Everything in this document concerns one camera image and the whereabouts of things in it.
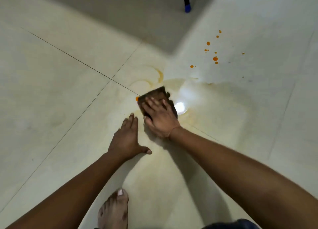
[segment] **person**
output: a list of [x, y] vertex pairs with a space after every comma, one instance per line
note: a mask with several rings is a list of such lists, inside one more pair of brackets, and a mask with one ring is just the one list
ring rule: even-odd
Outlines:
[[[300, 186], [256, 160], [182, 128], [165, 100], [147, 98], [142, 106], [152, 118], [144, 117], [149, 129], [188, 152], [260, 227], [318, 228], [318, 200]], [[114, 134], [108, 151], [100, 159], [7, 228], [78, 228], [113, 173], [137, 154], [152, 153], [148, 147], [139, 145], [137, 133], [137, 117], [131, 114]], [[128, 200], [124, 189], [115, 191], [98, 212], [98, 227], [126, 229]], [[207, 228], [257, 226], [248, 220], [238, 220], [228, 224], [216, 223]]]

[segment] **blue rubber tip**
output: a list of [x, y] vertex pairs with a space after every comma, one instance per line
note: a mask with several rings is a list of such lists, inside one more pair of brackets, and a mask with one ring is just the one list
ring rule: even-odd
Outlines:
[[189, 13], [191, 11], [191, 5], [188, 4], [185, 6], [185, 13]]

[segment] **chair leg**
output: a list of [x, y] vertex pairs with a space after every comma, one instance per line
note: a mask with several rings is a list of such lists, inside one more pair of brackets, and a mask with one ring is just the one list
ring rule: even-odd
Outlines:
[[190, 0], [185, 0], [185, 13], [189, 13], [191, 11]]

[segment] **toenail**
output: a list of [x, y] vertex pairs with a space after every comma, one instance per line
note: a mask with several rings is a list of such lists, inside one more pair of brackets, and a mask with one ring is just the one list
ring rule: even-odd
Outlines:
[[118, 196], [122, 196], [122, 195], [123, 195], [122, 189], [120, 189], [119, 191], [117, 191], [117, 195], [118, 195]]

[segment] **person's left arm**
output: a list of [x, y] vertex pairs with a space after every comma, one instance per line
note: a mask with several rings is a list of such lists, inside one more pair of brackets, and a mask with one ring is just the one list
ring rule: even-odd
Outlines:
[[137, 140], [138, 121], [133, 114], [114, 134], [108, 152], [61, 188], [12, 223], [7, 229], [76, 229], [113, 173], [139, 153], [151, 154]]

